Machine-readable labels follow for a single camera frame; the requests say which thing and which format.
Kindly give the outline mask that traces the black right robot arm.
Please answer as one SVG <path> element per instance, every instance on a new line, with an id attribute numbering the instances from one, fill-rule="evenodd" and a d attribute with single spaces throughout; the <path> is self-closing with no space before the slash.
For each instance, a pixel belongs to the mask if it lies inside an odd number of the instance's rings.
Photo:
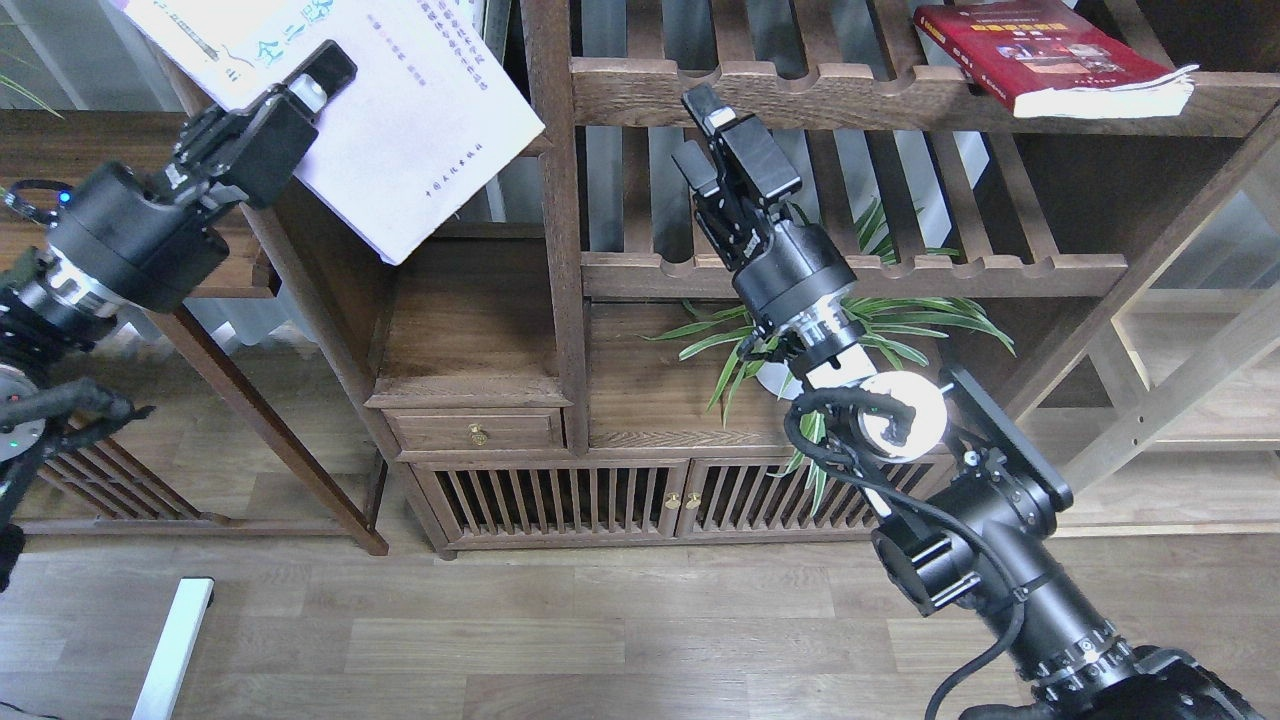
<path id="1" fill-rule="evenodd" d="M 936 717 L 963 679 L 1007 655 L 1030 705 L 978 705 L 966 719 L 1254 719 L 1248 701 L 1189 653 L 1129 644 L 1044 547 L 1073 492 L 973 375 L 859 375 L 867 337 L 844 313 L 855 277 L 817 224 L 785 199 L 800 176 L 753 114 L 709 85 L 682 102 L 705 138 L 675 161 L 699 225 L 732 274 L 753 328 L 742 360 L 788 365 L 801 393 L 783 428 L 829 479 L 858 487 L 879 518 L 874 550 L 922 615 L 957 603 L 995 643 L 945 679 Z"/>

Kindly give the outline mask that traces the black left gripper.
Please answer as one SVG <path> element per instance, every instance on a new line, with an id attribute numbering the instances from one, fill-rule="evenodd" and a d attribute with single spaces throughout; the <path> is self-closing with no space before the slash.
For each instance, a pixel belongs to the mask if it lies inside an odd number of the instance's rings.
<path id="1" fill-rule="evenodd" d="M 229 254 L 214 224 L 234 205 L 271 205 L 317 137 L 320 111 L 358 73 L 325 40 L 247 108 L 211 105 L 180 129 L 170 161 L 137 176 L 102 164 L 76 188 L 49 232 L 45 284 L 83 313 L 133 304 L 175 309 Z"/>

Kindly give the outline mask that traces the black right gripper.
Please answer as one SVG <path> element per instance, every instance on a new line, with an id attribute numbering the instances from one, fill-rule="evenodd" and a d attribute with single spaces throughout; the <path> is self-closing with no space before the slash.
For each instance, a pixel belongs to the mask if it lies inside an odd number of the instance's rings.
<path id="1" fill-rule="evenodd" d="M 759 118 L 739 115 L 710 85 L 684 91 L 681 102 L 710 156 L 687 140 L 672 158 L 760 333 L 851 334 L 840 304 L 855 275 L 826 231 L 797 219 L 786 204 L 803 181 L 774 136 Z"/>

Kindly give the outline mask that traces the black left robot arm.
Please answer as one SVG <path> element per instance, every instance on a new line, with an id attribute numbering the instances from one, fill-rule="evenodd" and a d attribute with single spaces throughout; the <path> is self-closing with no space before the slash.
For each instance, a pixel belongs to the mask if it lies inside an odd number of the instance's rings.
<path id="1" fill-rule="evenodd" d="M 146 418 L 90 378 L 55 386 L 51 369 L 88 352 L 134 305 L 170 313 L 227 258 L 214 225 L 233 206 L 273 205 L 317 137 L 321 110 L 357 76 L 333 40 L 246 108 L 211 105 L 187 120 L 161 170 L 106 161 L 77 186 L 20 179 L 4 201 L 41 224 L 47 245 L 3 273 L 3 579 L 26 546 L 12 516 L 50 459 Z"/>

